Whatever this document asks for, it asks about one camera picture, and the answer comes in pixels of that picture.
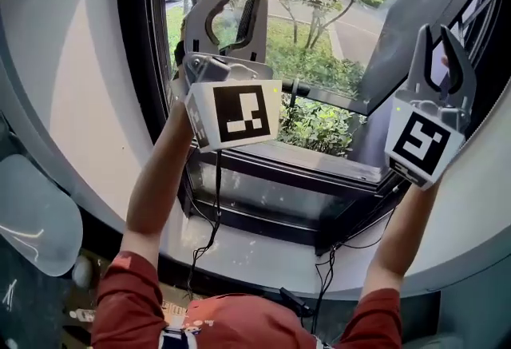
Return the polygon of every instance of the red shirt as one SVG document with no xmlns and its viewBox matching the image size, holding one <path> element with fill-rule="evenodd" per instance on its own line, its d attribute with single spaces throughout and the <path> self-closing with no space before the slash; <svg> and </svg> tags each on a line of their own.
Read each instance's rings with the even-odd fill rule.
<svg viewBox="0 0 511 349">
<path fill-rule="evenodd" d="M 233 294 L 192 301 L 183 332 L 164 331 L 161 303 L 156 269 L 137 254 L 120 252 L 100 283 L 93 347 L 323 347 L 293 311 L 257 296 Z M 401 347 L 399 293 L 394 289 L 365 296 L 335 345 L 338 349 L 369 347 Z"/>
</svg>

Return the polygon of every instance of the wall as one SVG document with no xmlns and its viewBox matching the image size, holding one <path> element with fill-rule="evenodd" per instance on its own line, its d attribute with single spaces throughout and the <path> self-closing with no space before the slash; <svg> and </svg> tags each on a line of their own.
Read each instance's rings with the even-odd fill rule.
<svg viewBox="0 0 511 349">
<path fill-rule="evenodd" d="M 0 106 L 24 145 L 77 204 L 121 230 L 151 143 L 122 43 L 116 0 L 0 0 Z M 405 293 L 441 288 L 511 251 L 511 95 L 442 183 Z M 353 240 L 377 240 L 384 222 Z M 190 263 L 210 227 L 175 205 L 162 252 Z M 373 248 L 337 253 L 327 298 L 357 299 Z M 220 227 L 199 266 L 302 295 L 319 290 L 312 248 Z"/>
<path fill-rule="evenodd" d="M 466 349 L 492 349 L 511 337 L 511 258 L 442 291 L 439 332 L 463 338 Z"/>
<path fill-rule="evenodd" d="M 152 144 L 117 0 L 0 0 L 0 11 L 14 68 L 40 122 L 85 185 L 124 218 Z M 65 184 L 77 191 L 78 184 Z"/>
</svg>

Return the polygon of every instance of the floor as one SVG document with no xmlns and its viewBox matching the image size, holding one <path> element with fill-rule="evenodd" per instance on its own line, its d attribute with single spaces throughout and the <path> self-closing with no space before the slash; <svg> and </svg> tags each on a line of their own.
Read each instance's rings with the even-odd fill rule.
<svg viewBox="0 0 511 349">
<path fill-rule="evenodd" d="M 107 260 L 88 253 L 95 264 L 93 284 L 108 266 Z M 7 271 L 0 272 L 0 294 L 7 293 L 16 280 L 10 309 L 0 307 L 0 335 L 3 341 L 14 340 L 18 347 L 82 349 L 90 339 L 89 324 L 71 319 L 70 310 L 92 309 L 95 290 L 83 291 L 70 279 L 51 278 L 40 273 L 25 261 L 0 237 L 0 265 Z M 164 299 L 171 304 L 185 305 L 184 291 L 169 286 L 162 287 Z M 307 302 L 311 307 L 315 301 Z M 347 325 L 355 302 L 323 301 L 317 335 L 325 342 L 339 339 Z M 423 295 L 402 300 L 403 342 L 432 335 L 437 330 L 440 294 Z M 306 328 L 310 319 L 304 320 Z"/>
</svg>

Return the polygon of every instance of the bush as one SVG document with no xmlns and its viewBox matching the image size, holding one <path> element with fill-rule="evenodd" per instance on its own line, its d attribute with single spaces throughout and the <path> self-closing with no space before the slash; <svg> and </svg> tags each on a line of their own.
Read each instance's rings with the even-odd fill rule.
<svg viewBox="0 0 511 349">
<path fill-rule="evenodd" d="M 268 41 L 266 63 L 278 78 L 299 78 L 345 96 L 355 98 L 364 68 L 348 59 L 340 61 L 322 52 L 303 50 L 296 46 L 271 46 Z"/>
<path fill-rule="evenodd" d="M 179 41 L 182 11 L 180 7 L 167 10 L 172 55 Z M 237 22 L 225 14 L 213 22 L 213 31 L 220 46 L 226 46 L 236 40 Z M 304 50 L 301 46 L 307 40 L 307 33 L 308 26 L 299 24 L 298 43 L 294 45 L 292 22 L 269 18 L 266 63 L 273 68 L 275 76 L 298 77 L 310 85 L 356 97 L 364 68 L 357 62 L 334 58 L 328 34 L 321 36 L 314 50 Z M 277 140 L 332 156 L 346 156 L 352 140 L 349 123 L 353 113 L 300 97 L 296 99 L 295 107 L 289 109 L 289 100 L 289 95 L 283 95 Z"/>
<path fill-rule="evenodd" d="M 237 23 L 217 18 L 213 30 L 225 46 L 236 40 Z M 273 68 L 275 77 L 295 79 L 310 85 L 355 98 L 364 68 L 358 62 L 339 60 L 332 56 L 330 38 L 323 34 L 313 50 L 303 47 L 308 26 L 298 25 L 298 42 L 293 44 L 293 23 L 280 18 L 269 18 L 266 63 Z"/>
<path fill-rule="evenodd" d="M 353 113 L 320 102 L 296 98 L 289 108 L 289 95 L 280 106 L 278 141 L 332 156 L 345 156 L 352 134 L 349 121 Z"/>
</svg>

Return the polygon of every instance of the cable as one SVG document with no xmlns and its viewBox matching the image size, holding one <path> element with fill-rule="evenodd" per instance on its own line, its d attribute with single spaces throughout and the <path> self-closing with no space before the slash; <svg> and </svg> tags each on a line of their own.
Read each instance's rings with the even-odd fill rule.
<svg viewBox="0 0 511 349">
<path fill-rule="evenodd" d="M 375 241 L 374 243 L 371 243 L 369 245 L 364 245 L 362 247 L 356 247 L 354 245 L 349 245 L 349 244 L 344 244 L 344 243 L 335 243 L 330 248 L 330 254 L 328 257 L 328 261 L 325 261 L 323 263 L 319 263 L 319 264 L 315 265 L 316 271 L 318 272 L 318 275 L 319 275 L 319 279 L 321 280 L 321 288 L 319 289 L 318 300 L 316 302 L 316 308 L 314 310 L 314 315 L 312 317 L 311 334 L 314 334 L 316 332 L 316 328 L 318 326 L 319 309 L 321 308 L 321 302 L 323 301 L 323 297 L 324 297 L 325 293 L 327 292 L 327 289 L 330 287 L 332 280 L 334 279 L 335 252 L 341 247 L 364 249 L 364 248 L 372 247 L 372 246 L 376 245 L 377 243 L 379 243 L 382 240 L 383 234 L 385 233 L 385 230 L 386 230 L 387 226 L 389 225 L 390 220 L 392 220 L 392 216 L 394 215 L 395 210 L 396 210 L 396 207 L 394 207 L 394 209 L 390 213 L 389 220 L 386 222 L 385 228 L 383 229 L 383 232 L 382 232 L 382 235 L 378 238 L 377 241 Z M 329 268 L 328 268 L 327 274 L 325 275 L 325 279 L 323 279 L 323 277 L 321 276 L 321 272 L 319 271 L 319 267 L 322 265 L 326 265 L 326 264 L 329 264 Z"/>
<path fill-rule="evenodd" d="M 195 148 L 193 148 L 192 152 L 188 155 L 188 157 L 187 157 L 187 159 L 186 159 L 186 161 L 185 161 L 185 163 L 184 163 L 185 165 L 187 165 L 187 164 L 188 164 L 188 162 L 190 161 L 190 159 L 191 159 L 191 158 L 192 158 L 192 156 L 195 154 L 195 152 L 196 152 L 196 150 L 197 150 L 198 148 L 199 148 L 199 146 L 196 146 Z M 193 207 L 193 208 L 197 211 L 197 213 L 199 214 L 199 216 L 201 216 L 202 218 L 204 218 L 204 219 L 205 219 L 205 220 L 209 223 L 209 225 L 211 225 L 211 228 L 212 228 L 212 230 L 213 230 L 213 229 L 214 229 L 214 227 L 215 227 L 215 226 L 214 226 L 214 224 L 213 224 L 213 222 L 212 222 L 211 220 L 209 220 L 209 219 L 206 217 L 206 215 L 205 215 L 203 212 L 201 212 L 201 211 L 199 210 L 199 208 L 196 206 L 195 201 L 193 200 L 193 195 L 192 195 L 192 194 L 190 194 L 190 192 L 188 191 L 188 187 L 186 186 L 186 184 L 185 184 L 183 187 L 184 187 L 184 192 L 186 192 L 186 196 L 187 196 L 187 198 L 190 200 L 190 203 L 192 204 L 192 207 Z"/>
<path fill-rule="evenodd" d="M 222 183 L 221 159 L 222 159 L 222 151 L 218 150 L 216 152 L 216 198 L 215 198 L 215 202 L 213 203 L 213 208 L 215 208 L 215 206 L 216 206 L 215 224 L 212 228 L 208 243 L 204 247 L 200 247 L 196 250 L 193 250 L 192 266 L 190 267 L 190 272 L 188 274 L 188 280 L 186 283 L 186 289 L 187 289 L 188 298 L 190 299 L 190 301 L 193 299 L 192 278 L 193 278 L 193 272 L 195 271 L 195 266 L 197 264 L 197 260 L 201 256 L 203 256 L 204 253 L 213 245 L 213 243 L 215 241 L 216 233 L 218 232 L 218 228 L 220 227 L 220 219 L 222 216 L 222 211 L 220 209 L 220 186 Z"/>
<path fill-rule="evenodd" d="M 373 216 L 376 215 L 376 213 L 378 212 L 378 209 L 380 208 L 380 206 L 385 202 L 385 200 L 392 194 L 395 194 L 399 191 L 399 188 L 401 186 L 401 184 L 403 184 L 406 180 L 404 178 L 401 179 L 401 181 L 399 181 L 399 183 L 397 183 L 394 188 L 392 189 L 391 192 L 388 192 L 374 207 L 373 209 L 371 210 L 371 212 L 366 216 L 365 220 L 361 223 L 359 223 L 356 227 L 355 227 L 355 230 L 356 228 L 359 228 L 359 227 L 362 227 L 364 225 L 364 223 L 366 223 L 367 221 L 371 221 L 371 219 L 373 218 Z M 365 228 L 363 228 L 361 231 L 359 232 L 355 232 L 354 236 L 357 236 L 359 234 L 362 234 L 363 232 L 365 232 L 366 230 L 368 230 L 369 228 L 373 227 L 374 225 L 376 225 L 385 215 L 383 215 L 382 217 L 378 218 L 377 220 L 373 221 L 371 224 L 367 225 Z"/>
</svg>

